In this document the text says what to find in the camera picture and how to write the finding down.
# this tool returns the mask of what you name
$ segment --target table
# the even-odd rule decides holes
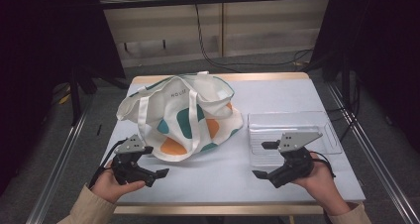
[[[276,189],[255,178],[247,141],[247,114],[263,112],[324,111],[317,91],[305,73],[217,74],[236,91],[233,105],[242,112],[244,127],[218,148],[193,155],[180,163],[142,157],[139,165],[150,170],[170,168],[164,179],[123,196],[115,213],[147,215],[299,215],[321,214],[322,209],[301,187],[287,184]],[[165,76],[136,77],[128,91]],[[109,149],[137,133],[136,124],[118,121]],[[328,156],[335,182],[345,200],[361,202],[365,196],[344,152]]]

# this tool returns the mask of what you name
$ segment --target beige sleeve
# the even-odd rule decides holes
[[[340,216],[328,216],[334,224],[370,224],[363,204],[348,203],[352,211]]]
[[[104,224],[108,223],[116,206],[98,197],[83,186],[77,201],[71,208],[70,215],[62,219],[59,224]]]

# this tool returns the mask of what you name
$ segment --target canvas bag with colorful pattern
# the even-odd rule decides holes
[[[125,98],[117,118],[137,123],[157,158],[179,162],[217,147],[242,127],[242,115],[231,104],[234,94],[207,71],[170,76]]]

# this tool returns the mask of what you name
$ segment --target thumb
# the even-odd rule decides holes
[[[139,190],[140,188],[144,187],[146,184],[144,181],[135,181],[135,182],[130,182],[124,185],[121,185],[121,192],[123,192],[123,194],[132,192],[132,191],[136,191]]]

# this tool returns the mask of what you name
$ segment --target transparent tray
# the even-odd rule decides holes
[[[263,113],[248,115],[250,159],[253,167],[279,167],[284,163],[278,150],[265,150],[262,142],[275,142],[284,132],[317,132],[322,137],[306,149],[323,155],[340,154],[343,149],[325,112]]]

